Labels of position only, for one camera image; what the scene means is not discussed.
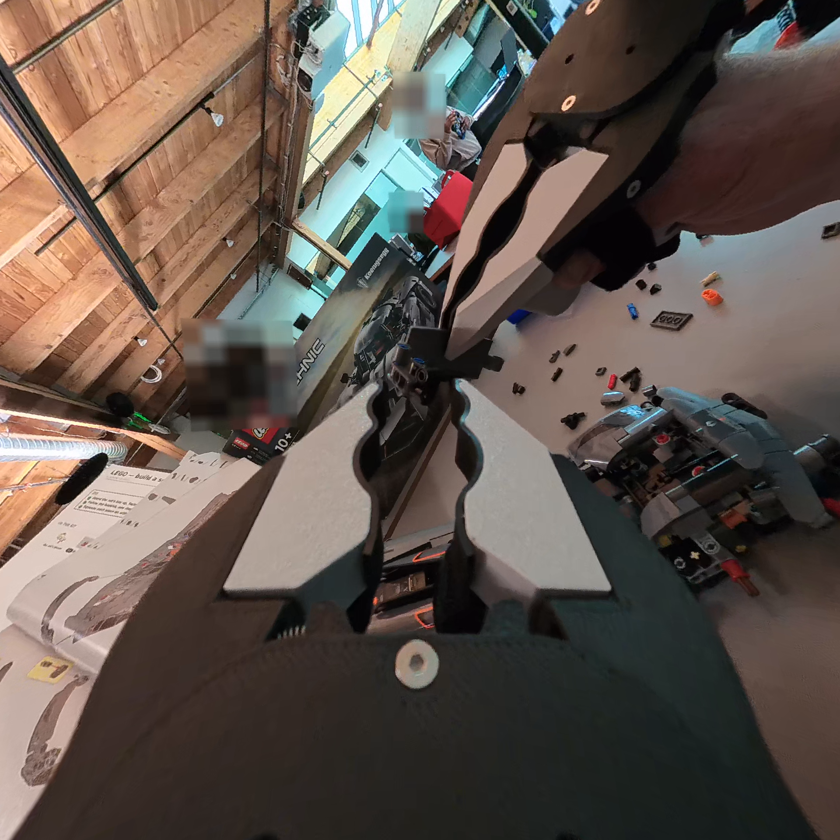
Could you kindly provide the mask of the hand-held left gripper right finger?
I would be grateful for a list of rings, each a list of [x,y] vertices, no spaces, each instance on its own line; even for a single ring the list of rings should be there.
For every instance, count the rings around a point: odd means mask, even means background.
[[[466,380],[453,385],[456,465],[453,629],[518,603],[606,599],[613,586],[550,451]]]

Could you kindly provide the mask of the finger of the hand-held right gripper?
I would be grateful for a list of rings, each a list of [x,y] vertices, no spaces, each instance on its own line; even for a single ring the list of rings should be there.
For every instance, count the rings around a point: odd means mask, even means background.
[[[539,252],[565,215],[608,160],[597,151],[573,151],[547,168],[539,162],[520,223],[499,253],[490,259],[478,288],[465,301],[449,329],[449,359],[493,331],[515,310],[524,308],[552,277]]]
[[[490,259],[516,231],[538,177],[539,165],[525,143],[501,147],[462,224],[439,322],[442,329],[455,326],[456,313],[478,288]]]

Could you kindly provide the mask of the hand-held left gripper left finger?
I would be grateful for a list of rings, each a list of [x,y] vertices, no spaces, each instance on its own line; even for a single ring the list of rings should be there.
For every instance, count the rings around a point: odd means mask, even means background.
[[[383,566],[380,503],[386,414],[381,382],[363,386],[282,459],[224,583],[241,599],[285,599],[308,616],[321,603],[344,611],[354,631],[371,621]]]

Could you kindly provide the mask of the grey toy brick car model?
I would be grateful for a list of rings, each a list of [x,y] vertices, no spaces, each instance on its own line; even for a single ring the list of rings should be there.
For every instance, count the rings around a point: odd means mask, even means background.
[[[760,594],[744,557],[786,524],[838,519],[838,440],[788,445],[767,414],[739,395],[712,399],[643,389],[638,405],[604,415],[568,446],[693,592],[724,578]]]

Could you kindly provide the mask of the toy car set box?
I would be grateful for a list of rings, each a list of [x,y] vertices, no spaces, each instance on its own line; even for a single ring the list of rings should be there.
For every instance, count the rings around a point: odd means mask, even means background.
[[[296,341],[297,426],[230,433],[224,453],[258,465],[285,454],[369,382],[388,400],[381,466],[372,486],[392,513],[445,414],[401,395],[388,380],[395,352],[413,327],[434,327],[441,290],[393,243],[374,234]]]

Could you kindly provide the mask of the person's right hand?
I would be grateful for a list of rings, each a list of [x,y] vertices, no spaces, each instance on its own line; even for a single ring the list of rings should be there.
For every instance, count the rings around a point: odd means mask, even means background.
[[[744,235],[839,197],[838,40],[726,55],[667,172],[639,202],[658,235]]]

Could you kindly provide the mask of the red bag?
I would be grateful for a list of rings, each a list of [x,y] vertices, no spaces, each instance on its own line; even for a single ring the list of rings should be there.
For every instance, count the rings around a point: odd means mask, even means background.
[[[473,182],[462,173],[446,171],[439,194],[425,209],[423,233],[444,249],[459,234]]]

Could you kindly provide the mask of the scattered small black toy bricks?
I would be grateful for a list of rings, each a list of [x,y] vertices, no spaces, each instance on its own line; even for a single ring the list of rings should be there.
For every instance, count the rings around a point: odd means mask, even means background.
[[[654,272],[617,291],[592,283],[572,286],[551,280],[528,303],[532,315],[517,326],[514,391],[526,399],[528,416],[547,413],[549,422],[576,428],[632,401],[645,402],[644,337]],[[632,320],[633,303],[639,319]],[[603,406],[604,392],[621,391],[626,400]]]

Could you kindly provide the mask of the white ceiling box unit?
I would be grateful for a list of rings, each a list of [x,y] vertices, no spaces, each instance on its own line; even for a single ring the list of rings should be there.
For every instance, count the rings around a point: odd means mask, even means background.
[[[310,99],[320,96],[339,73],[349,32],[350,21],[337,10],[310,29],[298,62],[298,83]]]

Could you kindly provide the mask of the building instruction booklet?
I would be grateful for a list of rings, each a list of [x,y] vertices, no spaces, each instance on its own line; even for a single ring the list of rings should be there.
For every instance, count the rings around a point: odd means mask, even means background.
[[[2,568],[1,838],[46,789],[142,596],[257,469],[193,452],[172,472],[108,467]]]

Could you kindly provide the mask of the silver spiral ventilation duct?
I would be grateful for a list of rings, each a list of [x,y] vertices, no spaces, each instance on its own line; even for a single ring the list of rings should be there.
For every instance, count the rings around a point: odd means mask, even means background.
[[[121,463],[129,447],[104,438],[45,437],[1,434],[1,462],[85,460],[105,455],[110,463]]]

